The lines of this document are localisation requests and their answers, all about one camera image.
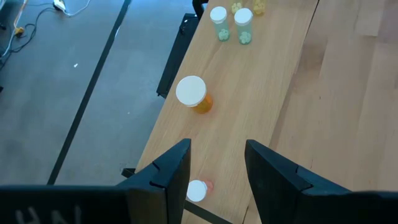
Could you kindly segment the black flat floor bar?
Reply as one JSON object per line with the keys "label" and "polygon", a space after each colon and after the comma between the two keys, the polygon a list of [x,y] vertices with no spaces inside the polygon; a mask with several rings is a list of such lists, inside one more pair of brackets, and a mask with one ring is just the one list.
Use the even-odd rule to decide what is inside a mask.
{"label": "black flat floor bar", "polygon": [[198,23],[199,20],[196,14],[186,13],[184,15],[156,90],[158,96],[167,97]]}

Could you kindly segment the wooden shelf with black frame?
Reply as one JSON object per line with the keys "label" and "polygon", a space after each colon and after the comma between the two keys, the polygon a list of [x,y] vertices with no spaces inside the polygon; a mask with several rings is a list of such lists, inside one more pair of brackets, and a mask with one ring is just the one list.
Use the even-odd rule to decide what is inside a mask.
{"label": "wooden shelf with black frame", "polygon": [[230,38],[218,40],[210,12],[231,0],[209,0],[175,81],[201,77],[213,99],[198,114],[182,105],[171,88],[137,169],[183,138],[192,141],[191,179],[213,190],[199,205],[233,224],[243,224],[252,196],[244,160],[248,139],[269,144],[318,0],[267,0],[252,19],[252,41],[238,41],[232,15]]}

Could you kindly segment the teal green medicine bottle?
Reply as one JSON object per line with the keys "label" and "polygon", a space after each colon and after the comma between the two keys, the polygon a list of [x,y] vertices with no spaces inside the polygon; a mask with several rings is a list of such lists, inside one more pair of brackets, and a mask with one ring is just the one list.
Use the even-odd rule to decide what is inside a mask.
{"label": "teal green medicine bottle", "polygon": [[253,13],[248,8],[239,9],[234,15],[239,43],[247,45],[252,41]]}
{"label": "teal green medicine bottle", "polygon": [[210,19],[214,24],[216,36],[221,42],[227,41],[230,37],[227,16],[227,10],[222,6],[214,7],[210,12]]}

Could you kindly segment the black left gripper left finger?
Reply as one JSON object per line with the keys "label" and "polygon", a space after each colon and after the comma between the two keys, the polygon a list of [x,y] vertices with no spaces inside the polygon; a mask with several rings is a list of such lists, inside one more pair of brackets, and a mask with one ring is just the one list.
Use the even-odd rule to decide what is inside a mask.
{"label": "black left gripper left finger", "polygon": [[2,186],[0,224],[180,224],[190,161],[183,139],[114,186]]}

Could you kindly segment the red medicine bottle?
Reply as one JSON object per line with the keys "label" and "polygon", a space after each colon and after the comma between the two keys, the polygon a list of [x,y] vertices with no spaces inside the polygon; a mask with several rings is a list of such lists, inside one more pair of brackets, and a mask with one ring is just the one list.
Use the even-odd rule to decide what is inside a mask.
{"label": "red medicine bottle", "polygon": [[214,183],[210,180],[192,180],[188,184],[187,198],[191,202],[201,202],[212,193]]}

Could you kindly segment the large orange medicine bottle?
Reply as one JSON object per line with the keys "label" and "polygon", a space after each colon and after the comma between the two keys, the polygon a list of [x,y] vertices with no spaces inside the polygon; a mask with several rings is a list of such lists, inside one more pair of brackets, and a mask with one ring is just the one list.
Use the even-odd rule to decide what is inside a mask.
{"label": "large orange medicine bottle", "polygon": [[213,106],[213,99],[206,84],[198,76],[191,75],[181,79],[175,94],[179,102],[199,114],[209,112]]}

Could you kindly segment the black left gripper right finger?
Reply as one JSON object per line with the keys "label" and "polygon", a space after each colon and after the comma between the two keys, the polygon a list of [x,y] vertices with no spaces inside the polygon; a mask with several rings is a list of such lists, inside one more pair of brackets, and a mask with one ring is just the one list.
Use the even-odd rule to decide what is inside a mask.
{"label": "black left gripper right finger", "polygon": [[398,224],[398,192],[350,191],[253,139],[244,157],[265,224]]}

